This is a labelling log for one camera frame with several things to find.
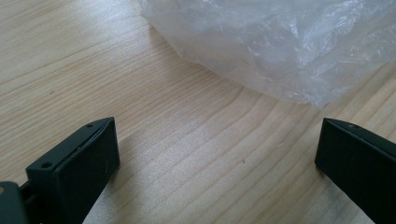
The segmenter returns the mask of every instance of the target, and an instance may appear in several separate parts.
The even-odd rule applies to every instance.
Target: wood grain
[[[0,3],[0,179],[114,116],[121,168],[84,223],[372,223],[314,165],[323,118],[396,140],[396,63],[323,110],[181,60],[137,1]]]

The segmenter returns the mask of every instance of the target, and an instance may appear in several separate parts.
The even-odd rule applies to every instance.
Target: crumpled plastic
[[[184,59],[280,99],[323,107],[396,60],[392,0],[140,0]]]

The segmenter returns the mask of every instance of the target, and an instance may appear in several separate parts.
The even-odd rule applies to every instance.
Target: black plastic part
[[[324,119],[315,159],[375,223],[396,223],[396,145],[355,124]]]
[[[113,118],[87,124],[26,168],[43,223],[82,223],[120,166]]]
[[[29,181],[20,187],[21,196],[25,205],[26,215],[30,224],[40,224],[45,215],[42,201],[33,193]]]
[[[1,224],[29,224],[20,188],[13,182],[0,182]]]

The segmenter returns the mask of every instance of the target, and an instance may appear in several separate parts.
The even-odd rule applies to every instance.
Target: light wood surface
[[[0,180],[114,116],[121,167],[84,223],[372,223],[314,158],[324,117],[396,141],[396,63],[319,110],[183,61],[139,11],[0,2]]]

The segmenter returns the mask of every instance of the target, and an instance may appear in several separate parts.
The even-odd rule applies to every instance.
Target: plastic packaging
[[[140,0],[177,53],[256,91],[322,107],[396,60],[391,0]]]

